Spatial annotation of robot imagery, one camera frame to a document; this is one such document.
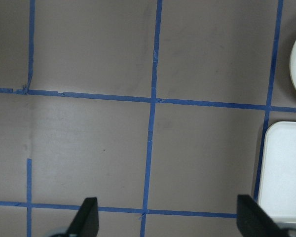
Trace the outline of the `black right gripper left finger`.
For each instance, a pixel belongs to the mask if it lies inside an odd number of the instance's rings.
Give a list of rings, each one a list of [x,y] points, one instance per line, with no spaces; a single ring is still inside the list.
[[[66,231],[67,237],[96,237],[99,213],[96,197],[87,197]]]

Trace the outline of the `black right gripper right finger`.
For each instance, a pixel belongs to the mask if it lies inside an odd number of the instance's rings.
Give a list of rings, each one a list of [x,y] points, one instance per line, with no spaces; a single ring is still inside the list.
[[[243,237],[288,237],[249,195],[237,196],[236,225]]]

